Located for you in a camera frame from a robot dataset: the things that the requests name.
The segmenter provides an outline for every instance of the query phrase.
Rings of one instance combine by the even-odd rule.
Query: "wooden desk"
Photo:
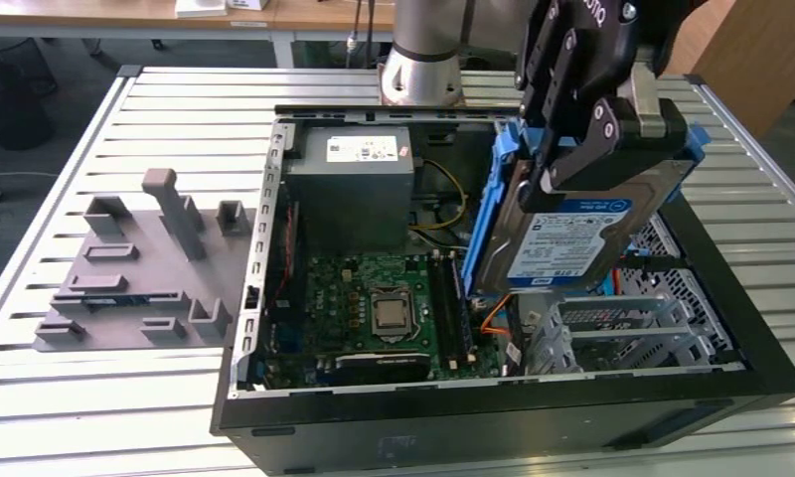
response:
[[[352,0],[271,0],[266,10],[176,18],[176,0],[0,0],[0,37],[268,40],[280,68],[294,68],[292,42],[344,41]],[[360,13],[360,37],[368,22]],[[378,0],[374,41],[391,42],[394,0]]]
[[[374,7],[374,28],[376,32],[391,32],[395,26],[395,1],[376,0]],[[275,15],[275,28],[283,30],[339,30],[354,28],[356,0],[282,0]],[[368,29],[368,0],[362,2],[359,12],[359,37]]]
[[[280,1],[263,11],[229,9],[224,17],[176,18],[176,0],[0,0],[0,25],[229,29],[231,22],[263,22],[271,28]]]

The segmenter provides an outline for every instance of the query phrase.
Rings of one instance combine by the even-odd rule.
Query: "green circuit board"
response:
[[[462,365],[456,370],[440,363],[424,255],[311,257],[306,281],[307,320],[302,357],[424,353],[431,356],[430,381],[498,375],[498,351],[494,347],[478,348],[475,363]],[[375,302],[380,303],[378,298],[384,297],[404,297],[411,304],[411,326],[404,335],[378,335]],[[292,387],[314,386],[311,376],[311,372],[292,373]]]

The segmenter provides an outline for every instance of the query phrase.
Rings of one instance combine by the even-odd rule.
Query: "cpu socket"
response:
[[[412,292],[406,287],[371,288],[371,334],[387,343],[396,343],[412,333],[415,315]]]

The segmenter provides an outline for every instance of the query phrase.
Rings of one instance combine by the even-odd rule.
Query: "blue drive bracket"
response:
[[[545,130],[537,127],[525,127],[525,123],[511,119],[500,127],[500,131],[495,138],[492,145],[492,169],[490,171],[490,178],[483,190],[483,199],[480,202],[480,209],[475,220],[475,229],[472,230],[472,239],[468,245],[468,252],[466,253],[466,260],[463,261],[463,283],[466,291],[471,294],[474,290],[475,271],[480,265],[483,247],[487,238],[492,231],[492,219],[495,212],[503,201],[506,193],[506,183],[508,177],[502,175],[503,166],[511,162],[513,154],[521,147],[521,140],[527,146],[530,157],[534,157],[539,150],[542,143],[542,135]],[[559,140],[559,145],[574,146],[577,143],[570,137],[563,137]]]
[[[474,291],[474,278],[480,260],[483,258],[484,244],[488,240],[490,233],[494,227],[494,218],[500,206],[508,178],[502,175],[503,167],[511,162],[513,154],[521,147],[521,141],[527,148],[530,156],[535,156],[542,142],[543,130],[541,128],[529,128],[523,126],[523,122],[511,120],[500,127],[495,144],[492,147],[492,169],[490,171],[490,178],[484,187],[483,199],[480,209],[475,221],[475,228],[472,230],[472,239],[470,242],[466,260],[463,262],[462,277],[468,294]],[[695,166],[703,160],[703,146],[710,142],[709,135],[703,128],[693,124],[687,133],[687,145],[681,152],[678,159],[693,160],[694,165],[687,171],[685,178],[695,169]],[[573,138],[565,137],[561,139],[562,146],[575,146],[577,143]],[[681,192],[681,183],[673,190],[667,201],[673,200]]]
[[[483,199],[475,219],[472,239],[468,244],[466,260],[463,261],[462,276],[468,293],[471,293],[474,286],[475,269],[480,264],[483,245],[492,231],[492,217],[495,216],[495,210],[500,206],[503,192],[506,191],[506,177],[502,174],[502,170],[503,166],[511,161],[513,153],[518,150],[519,135],[518,123],[511,120],[502,125],[500,132],[495,138],[495,144],[492,145],[492,169],[490,170],[490,178],[483,189]]]
[[[691,124],[690,130],[687,131],[687,144],[685,145],[685,148],[681,151],[681,157],[678,157],[678,159],[693,160],[693,166],[687,170],[687,174],[685,175],[685,177],[678,182],[678,186],[669,194],[666,202],[671,202],[681,193],[681,184],[685,182],[685,180],[695,170],[695,167],[698,167],[698,164],[701,164],[701,161],[703,160],[703,147],[709,143],[710,135],[706,133],[706,129],[703,129],[697,123]]]

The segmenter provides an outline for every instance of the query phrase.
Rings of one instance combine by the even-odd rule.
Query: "cable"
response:
[[[430,237],[422,231],[412,231],[412,233],[416,236],[419,236],[419,239],[422,239],[427,243],[427,245],[432,246],[434,248],[452,248],[454,250],[468,250],[467,246],[447,245],[446,243],[438,241],[435,238]]]
[[[374,41],[374,0],[368,0],[368,43],[366,44],[366,68],[371,65],[371,42]]]
[[[59,174],[51,174],[49,172],[0,172],[0,176],[43,176],[43,177],[59,177]]]
[[[356,49],[356,34],[359,33],[359,12],[362,10],[362,0],[356,0],[356,16],[354,18],[354,29],[347,37],[347,54],[344,55],[344,68],[350,69],[351,53]]]
[[[283,279],[280,280],[280,286],[278,286],[278,291],[275,292],[275,299],[271,304],[271,308],[278,306],[278,300],[280,299],[280,293],[283,293],[284,288],[287,287],[287,282],[290,281],[290,272],[292,270],[292,206],[287,209],[287,239],[286,239],[286,246],[287,246],[287,267],[283,271]]]
[[[503,328],[494,328],[494,327],[491,327],[490,326],[490,323],[492,323],[492,318],[495,318],[495,315],[498,314],[498,312],[500,311],[500,309],[503,308],[503,306],[506,305],[506,303],[510,301],[511,298],[513,298],[513,294],[508,293],[507,295],[503,296],[503,298],[498,302],[498,305],[495,305],[495,308],[492,308],[492,311],[487,315],[487,319],[483,320],[483,324],[480,325],[480,333],[492,333],[492,334],[496,334],[496,335],[508,335],[508,331],[507,330],[504,330]]]
[[[613,269],[613,292],[617,295],[622,294],[622,270]]]
[[[460,212],[456,214],[456,216],[452,219],[450,219],[448,221],[440,222],[438,224],[419,224],[418,226],[410,226],[411,231],[436,231],[438,229],[443,229],[443,228],[451,226],[452,224],[459,222],[460,219],[463,218],[463,215],[466,214],[466,208],[468,205],[466,202],[466,191],[463,191],[463,186],[460,185],[460,181],[456,180],[456,177],[454,177],[454,174],[451,174],[451,172],[444,168],[444,166],[442,164],[439,164],[436,161],[424,159],[424,164],[430,164],[436,169],[439,169],[439,172],[442,172],[446,175],[446,177],[451,180],[451,183],[456,187],[458,191],[460,192],[460,201],[462,201]]]

